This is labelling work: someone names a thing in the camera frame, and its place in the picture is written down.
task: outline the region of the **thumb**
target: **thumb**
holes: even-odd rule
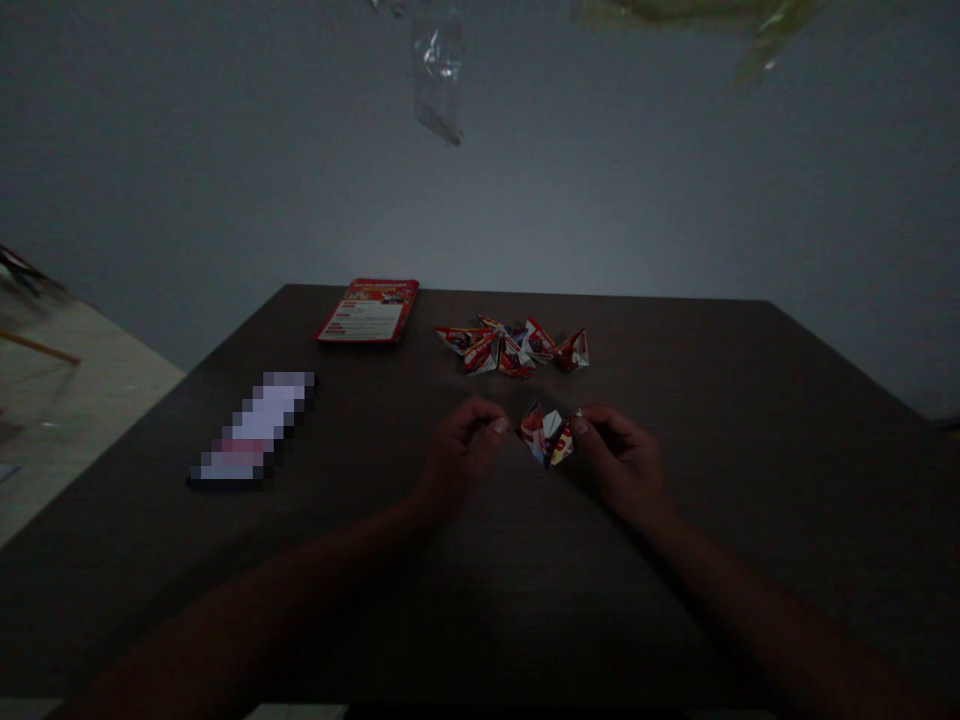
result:
[[[570,421],[570,431],[573,433],[577,452],[586,457],[601,475],[606,476],[623,469],[620,461],[613,456],[607,443],[589,420],[575,417]]]
[[[509,429],[510,421],[505,417],[499,417],[477,433],[477,438],[470,450],[471,464],[475,470],[482,474],[490,468],[493,464],[493,456]]]

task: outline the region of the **white wall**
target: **white wall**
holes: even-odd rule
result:
[[[741,38],[465,5],[454,149],[365,0],[6,2],[3,242],[184,367],[282,283],[410,276],[768,298],[960,413],[957,3],[828,12],[752,93]]]

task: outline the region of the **plastic bag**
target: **plastic bag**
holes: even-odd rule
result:
[[[450,145],[460,145],[463,23],[456,7],[424,0],[411,25],[411,48],[417,120]]]

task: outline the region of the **dark brown table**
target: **dark brown table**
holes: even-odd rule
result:
[[[0,696],[62,696],[145,628],[311,533],[399,499],[471,393],[605,400],[655,431],[682,509],[908,673],[958,699],[957,443],[765,302],[424,291],[393,350],[321,348],[342,288],[289,285],[0,554]],[[435,324],[588,328],[593,366],[467,379]],[[263,371],[315,370],[264,493],[187,468]],[[309,643],[274,700],[752,704],[663,577],[511,438],[457,520]]]

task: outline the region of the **floor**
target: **floor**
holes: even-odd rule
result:
[[[0,339],[0,551],[183,378],[132,335],[66,294],[34,299],[0,275],[0,328],[82,359]],[[19,469],[4,477],[4,466]],[[0,720],[38,720],[57,699],[0,698]],[[341,705],[261,705],[253,720],[337,720]],[[691,717],[769,718],[708,711]]]

